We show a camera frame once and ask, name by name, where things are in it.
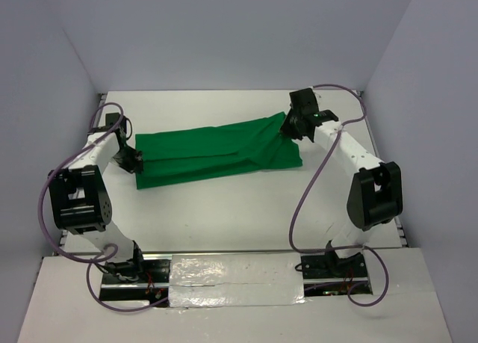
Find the white tabletop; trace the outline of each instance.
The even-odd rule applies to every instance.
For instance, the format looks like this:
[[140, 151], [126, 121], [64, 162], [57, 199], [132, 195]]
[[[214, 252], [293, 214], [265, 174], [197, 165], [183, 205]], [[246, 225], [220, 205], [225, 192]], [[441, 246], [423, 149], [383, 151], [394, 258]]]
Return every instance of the white tabletop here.
[[[108, 311], [90, 297], [85, 265], [48, 257], [19, 342], [451, 343], [420, 250], [380, 250], [380, 254], [390, 271], [391, 289], [378, 306], [370, 308], [353, 306], [340, 296], [314, 297], [291, 306], [164, 308], [129, 315]], [[366, 254], [365, 261], [376, 297], [382, 291], [383, 272], [373, 255]], [[96, 292], [100, 280], [101, 274], [93, 269]], [[370, 295], [354, 298], [373, 299]]]
[[[110, 92], [107, 102], [123, 106], [134, 133], [166, 132], [220, 126], [268, 117], [289, 109], [291, 90], [129, 91]], [[359, 117], [356, 99], [344, 91], [322, 90], [320, 106], [342, 120]], [[115, 111], [106, 108], [102, 113]], [[373, 144], [365, 122], [347, 127], [370, 152]], [[134, 136], [128, 142], [134, 146]], [[248, 173], [179, 185], [137, 190], [134, 175], [115, 165], [104, 172], [113, 205], [113, 220], [144, 252], [289, 250], [288, 227], [294, 209], [326, 152], [308, 140], [299, 141], [303, 167]], [[296, 225], [299, 247], [324, 247], [347, 218], [350, 181], [330, 161], [302, 207]], [[392, 221], [378, 226], [372, 247], [401, 247]], [[70, 252], [96, 249], [69, 235]]]

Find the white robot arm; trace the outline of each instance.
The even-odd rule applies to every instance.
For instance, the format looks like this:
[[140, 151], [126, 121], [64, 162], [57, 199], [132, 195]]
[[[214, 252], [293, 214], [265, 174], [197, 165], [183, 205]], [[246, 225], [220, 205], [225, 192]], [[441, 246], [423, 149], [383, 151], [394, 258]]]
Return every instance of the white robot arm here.
[[[341, 231], [329, 246], [366, 244], [376, 225], [390, 222], [403, 210], [400, 168], [394, 162], [384, 163], [369, 153], [342, 128], [342, 123], [330, 110], [320, 111], [311, 88], [294, 91], [290, 97], [291, 109], [282, 124], [282, 134], [299, 140], [306, 136], [329, 151], [341, 131], [332, 157], [350, 178], [349, 220], [343, 222]], [[339, 259], [346, 259], [358, 251], [346, 249], [335, 253]]]
[[[87, 143], [91, 145], [120, 118], [107, 114], [106, 126], [92, 128]], [[126, 121], [97, 143], [90, 151], [79, 155], [65, 167], [49, 186], [55, 224], [73, 235], [87, 239], [99, 250], [107, 244], [118, 247], [104, 269], [121, 280], [135, 281], [143, 274], [143, 255], [134, 241], [125, 237], [111, 220], [112, 207], [102, 174], [111, 159], [129, 173], [143, 170], [141, 152], [126, 143]]]

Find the purple cable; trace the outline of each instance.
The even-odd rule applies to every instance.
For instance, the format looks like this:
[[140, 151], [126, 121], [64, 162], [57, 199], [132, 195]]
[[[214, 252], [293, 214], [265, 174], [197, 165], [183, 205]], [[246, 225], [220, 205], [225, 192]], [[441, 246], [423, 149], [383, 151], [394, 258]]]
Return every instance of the purple cable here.
[[[94, 259], [98, 259], [100, 256], [102, 255], [102, 253], [100, 253], [99, 255], [97, 255]], [[101, 306], [111, 310], [111, 311], [114, 311], [114, 312], [119, 312], [119, 313], [133, 313], [133, 312], [141, 312], [141, 311], [144, 311], [146, 309], [150, 309], [152, 307], [156, 307], [156, 306], [159, 306], [161, 303], [165, 302], [168, 300], [168, 297], [165, 297], [165, 298], [162, 298], [160, 299], [159, 301], [157, 302], [154, 302], [154, 303], [151, 303], [149, 304], [148, 306], [143, 306], [143, 307], [137, 307], [137, 308], [117, 308], [117, 307], [113, 307], [113, 306], [109, 306], [108, 304], [106, 304], [105, 302], [101, 301], [96, 295], [95, 295], [95, 291], [93, 290], [93, 287], [91, 286], [91, 281], [90, 281], [90, 272], [91, 272], [91, 266], [93, 265], [92, 262], [90, 262], [88, 264], [88, 267], [87, 267], [87, 286], [88, 286], [88, 291], [90, 292], [91, 294], [91, 297], [93, 297], [93, 299], [98, 303], [100, 304]]]
[[113, 126], [111, 126], [111, 128], [109, 128], [101, 137], [99, 137], [98, 139], [96, 139], [91, 145], [88, 145], [86, 147], [84, 147], [83, 149], [81, 149], [80, 151], [78, 151], [76, 154], [73, 154], [71, 155], [70, 157], [66, 158], [65, 160], [63, 160], [48, 176], [48, 179], [46, 180], [45, 184], [43, 185], [41, 191], [40, 191], [40, 197], [38, 198], [38, 206], [37, 206], [37, 214], [38, 214], [38, 222], [40, 224], [40, 228], [42, 230], [42, 233], [43, 235], [45, 236], [46, 240], [48, 241], [48, 243], [50, 244], [50, 246], [52, 246], [53, 250], [55, 250], [56, 253], [59, 253], [60, 255], [68, 258], [68, 259], [71, 259], [72, 261], [75, 261], [75, 262], [80, 262], [80, 263], [101, 263], [101, 262], [105, 262], [111, 258], [113, 258], [117, 252], [118, 252], [118, 246], [116, 245], [110, 245], [109, 247], [113, 247], [113, 252], [105, 257], [103, 257], [102, 259], [97, 259], [97, 258], [94, 258], [94, 259], [81, 259], [80, 257], [77, 257], [75, 255], [72, 255], [71, 253], [68, 253], [64, 250], [62, 250], [58, 244], [55, 242], [55, 240], [50, 236], [49, 232], [48, 232], [48, 229], [46, 228], [46, 225], [45, 225], [45, 219], [43, 217], [43, 201], [45, 200], [45, 195], [46, 195], [46, 192], [50, 186], [50, 184], [52, 183], [53, 179], [56, 177], [56, 175], [65, 167], [67, 166], [71, 161], [73, 161], [78, 155], [81, 155], [85, 152], [88, 152], [90, 151], [97, 143], [101, 142], [102, 140], [104, 140], [109, 134], [111, 134], [112, 132], [114, 132], [119, 126], [120, 126], [120, 123], [122, 122], [122, 119], [124, 117], [124, 112], [123, 112], [123, 109], [121, 107], [121, 105], [115, 103], [115, 102], [109, 102], [107, 104], [104, 104], [100, 107], [98, 107], [95, 111], [95, 113], [93, 114], [93, 117], [91, 119], [91, 123], [94, 121], [94, 118], [96, 116], [96, 114], [102, 110], [105, 106], [109, 106], [109, 105], [112, 105], [112, 106], [116, 106], [118, 107], [119, 109], [119, 119], [118, 121], [116, 121], [114, 123]]
[[96, 121], [96, 115], [99, 113], [100, 109], [103, 107], [104, 105], [102, 105], [100, 108], [98, 108], [97, 111], [95, 111], [95, 113], [93, 114], [93, 116], [91, 117], [90, 119], [90, 129], [92, 129], [94, 126], [95, 126], [95, 121]]
[[388, 270], [387, 270], [387, 267], [385, 266], [385, 263], [383, 262], [382, 258], [379, 256], [379, 254], [374, 249], [370, 248], [369, 246], [362, 246], [362, 245], [357, 244], [357, 245], [350, 245], [350, 246], [339, 246], [339, 247], [318, 248], [318, 249], [302, 249], [301, 250], [294, 243], [294, 227], [296, 225], [296, 221], [297, 221], [297, 217], [299, 216], [300, 209], [304, 205], [305, 199], [307, 198], [308, 193], [312, 189], [312, 186], [314, 186], [315, 182], [317, 181], [317, 178], [322, 173], [323, 168], [326, 166], [327, 162], [332, 157], [332, 153], [334, 152], [335, 148], [337, 147], [338, 141], [341, 139], [343, 128], [345, 126], [349, 125], [349, 124], [358, 123], [359, 121], [362, 121], [363, 119], [365, 119], [365, 117], [367, 116], [367, 108], [365, 107], [364, 101], [362, 100], [362, 98], [360, 96], [358, 96], [356, 93], [354, 93], [353, 90], [351, 90], [348, 87], [345, 87], [343, 85], [339, 85], [339, 84], [319, 84], [319, 85], [313, 86], [312, 88], [317, 89], [317, 88], [320, 88], [320, 87], [336, 87], [338, 89], [345, 90], [348, 93], [352, 94], [358, 100], [358, 102], [360, 103], [363, 114], [362, 114], [361, 117], [359, 117], [357, 119], [351, 119], [351, 120], [344, 121], [342, 123], [342, 127], [337, 131], [337, 137], [335, 138], [334, 142], [332, 143], [332, 146], [330, 147], [330, 150], [327, 152], [326, 157], [320, 163], [320, 166], [317, 169], [317, 171], [315, 172], [314, 176], [312, 176], [312, 179], [309, 182], [309, 184], [307, 185], [307, 188], [305, 188], [305, 191], [302, 194], [302, 197], [300, 198], [299, 203], [297, 204], [297, 207], [294, 211], [294, 215], [292, 216], [292, 220], [291, 220], [291, 225], [289, 226], [289, 244], [294, 251], [296, 251], [298, 253], [304, 253], [304, 254], [327, 253], [327, 252], [332, 252], [332, 251], [336, 251], [336, 250], [348, 250], [348, 249], [352, 249], [352, 248], [359, 248], [359, 249], [371, 251], [372, 254], [374, 254], [375, 257], [377, 257], [377, 259], [379, 260], [379, 262], [380, 262], [380, 264], [383, 268], [383, 272], [385, 274], [385, 288], [384, 288], [382, 294], [375, 301], [370, 302], [370, 303], [360, 303], [360, 302], [355, 301], [354, 299], [352, 299], [351, 293], [352, 293], [353, 289], [355, 289], [355, 287], [357, 287], [358, 285], [363, 285], [364, 284], [364, 282], [359, 282], [359, 283], [356, 283], [355, 285], [353, 285], [352, 287], [350, 287], [349, 291], [347, 292], [347, 296], [348, 296], [349, 300], [357, 306], [360, 306], [360, 307], [375, 306], [376, 304], [380, 303], [383, 300], [383, 298], [385, 297], [385, 295], [387, 294], [388, 286], [390, 284], [390, 282], [389, 282], [390, 279], [389, 279]]

